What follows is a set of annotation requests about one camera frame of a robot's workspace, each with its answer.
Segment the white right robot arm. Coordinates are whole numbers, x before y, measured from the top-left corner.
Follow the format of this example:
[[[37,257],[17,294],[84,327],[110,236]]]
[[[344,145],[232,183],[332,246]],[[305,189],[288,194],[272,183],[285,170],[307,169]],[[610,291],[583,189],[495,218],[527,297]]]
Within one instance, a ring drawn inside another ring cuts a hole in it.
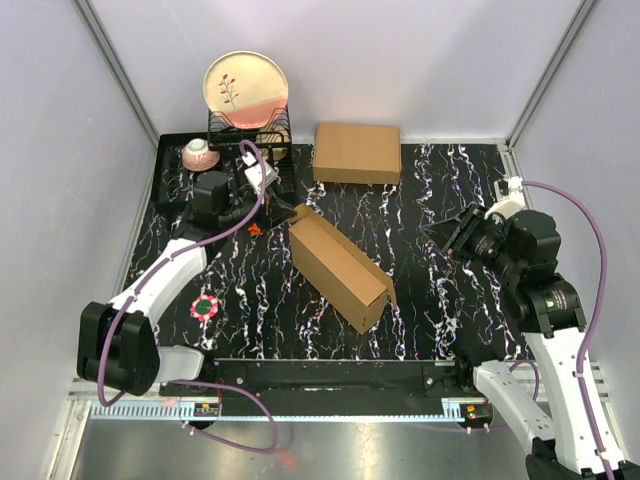
[[[556,271],[561,237],[554,219],[522,210],[508,219],[471,205],[428,226],[439,251],[475,261],[499,280],[506,308],[517,322],[542,377],[550,410],[544,412],[516,383],[505,362],[466,347],[454,384],[466,396],[484,395],[497,408],[525,453],[531,479],[636,479],[601,405],[597,387],[578,353],[586,319],[575,288]]]

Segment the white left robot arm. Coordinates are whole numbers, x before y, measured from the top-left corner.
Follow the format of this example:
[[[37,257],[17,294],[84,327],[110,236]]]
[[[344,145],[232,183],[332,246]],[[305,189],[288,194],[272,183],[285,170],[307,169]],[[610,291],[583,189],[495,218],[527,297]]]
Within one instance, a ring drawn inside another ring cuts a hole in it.
[[[270,165],[245,171],[247,189],[232,198],[224,173],[200,175],[181,221],[153,264],[127,289],[106,303],[87,304],[80,316],[76,370],[97,386],[141,396],[156,383],[181,381],[196,396],[215,386],[216,372],[194,347],[157,345],[154,329],[184,287],[215,259],[226,240],[244,227],[267,229],[293,217],[294,210],[269,188]]]

